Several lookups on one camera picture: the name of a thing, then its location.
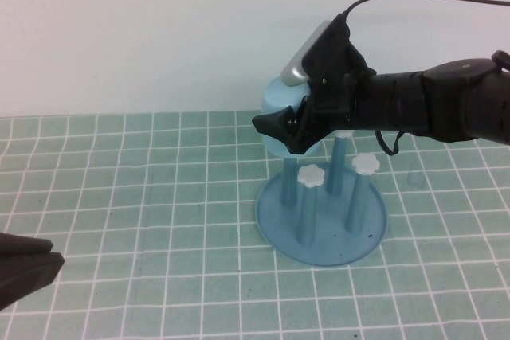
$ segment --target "blue pole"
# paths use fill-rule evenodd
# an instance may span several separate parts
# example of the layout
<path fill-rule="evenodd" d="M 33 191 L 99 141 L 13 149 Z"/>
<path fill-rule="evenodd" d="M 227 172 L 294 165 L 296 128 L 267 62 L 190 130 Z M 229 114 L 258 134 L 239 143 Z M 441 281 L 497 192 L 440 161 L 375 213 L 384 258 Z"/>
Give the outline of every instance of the blue pole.
<path fill-rule="evenodd" d="M 370 176 L 356 174 L 351 204 L 349 205 L 349 211 L 345 221 L 345 229 L 351 234 L 359 234 L 363 228 L 369 185 Z"/>
<path fill-rule="evenodd" d="M 347 151 L 347 139 L 335 137 L 333 154 L 329 165 L 326 191 L 330 195 L 340 195 L 343 188 L 343 168 L 345 167 L 345 153 Z"/>
<path fill-rule="evenodd" d="M 281 179 L 281 203 L 294 206 L 297 199 L 297 158 L 284 158 Z"/>
<path fill-rule="evenodd" d="M 297 241 L 303 246 L 311 246 L 316 239 L 317 188 L 303 185 L 300 220 L 297 228 Z"/>

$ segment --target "green grid surface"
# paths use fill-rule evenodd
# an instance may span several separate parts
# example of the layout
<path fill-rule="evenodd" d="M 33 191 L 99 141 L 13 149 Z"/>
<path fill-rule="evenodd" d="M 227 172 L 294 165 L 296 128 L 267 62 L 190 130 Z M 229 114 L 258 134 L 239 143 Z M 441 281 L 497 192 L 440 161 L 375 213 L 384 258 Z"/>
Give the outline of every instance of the green grid surface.
<path fill-rule="evenodd" d="M 0 312 L 0 338 L 508 339 L 508 147 L 405 135 L 390 158 L 357 131 L 347 163 L 377 155 L 390 227 L 365 260 L 314 269 L 257 230 L 254 200 L 282 160 L 256 114 L 0 119 L 0 229 L 66 259 Z"/>

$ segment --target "white flower-shaped cap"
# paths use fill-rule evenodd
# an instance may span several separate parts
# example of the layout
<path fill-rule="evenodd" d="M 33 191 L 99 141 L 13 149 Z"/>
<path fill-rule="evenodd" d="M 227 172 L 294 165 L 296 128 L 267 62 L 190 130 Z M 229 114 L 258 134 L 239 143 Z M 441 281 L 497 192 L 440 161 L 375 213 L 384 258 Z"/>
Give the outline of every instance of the white flower-shaped cap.
<path fill-rule="evenodd" d="M 355 131 L 335 131 L 335 137 L 339 139 L 346 139 L 352 137 Z"/>
<path fill-rule="evenodd" d="M 311 164 L 300 167 L 300 171 L 297 175 L 297 181 L 306 187 L 321 186 L 324 183 L 324 175 L 324 169 Z"/>
<path fill-rule="evenodd" d="M 352 160 L 352 167 L 356 173 L 372 175 L 381 166 L 375 155 L 371 153 L 359 153 Z"/>

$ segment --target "robotic arm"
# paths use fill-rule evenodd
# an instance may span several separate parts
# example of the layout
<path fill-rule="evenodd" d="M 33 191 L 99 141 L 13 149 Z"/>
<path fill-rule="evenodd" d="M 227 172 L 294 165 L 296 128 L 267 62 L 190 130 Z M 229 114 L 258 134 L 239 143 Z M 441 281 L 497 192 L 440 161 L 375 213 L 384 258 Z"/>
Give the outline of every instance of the robotic arm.
<path fill-rule="evenodd" d="M 341 129 L 375 131 L 389 155 L 398 153 L 404 133 L 446 143 L 483 138 L 510 145 L 510 73 L 504 71 L 510 71 L 510 55 L 497 51 L 491 59 L 376 74 L 349 41 L 347 11 L 321 25 L 281 74 L 288 86 L 308 82 L 310 95 L 296 110 L 289 106 L 255 117 L 260 133 L 292 154 L 304 154 Z M 393 150 L 381 131 L 399 131 Z"/>

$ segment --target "white wall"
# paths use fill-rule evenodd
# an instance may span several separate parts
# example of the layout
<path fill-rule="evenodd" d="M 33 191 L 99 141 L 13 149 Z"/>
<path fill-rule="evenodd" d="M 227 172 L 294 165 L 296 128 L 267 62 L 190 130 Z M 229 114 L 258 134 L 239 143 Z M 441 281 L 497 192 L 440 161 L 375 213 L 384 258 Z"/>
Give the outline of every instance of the white wall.
<path fill-rule="evenodd" d="M 0 0 L 0 115 L 256 108 L 353 1 Z M 378 72 L 510 51 L 509 23 L 510 7 L 441 0 L 378 0 L 349 21 Z"/>

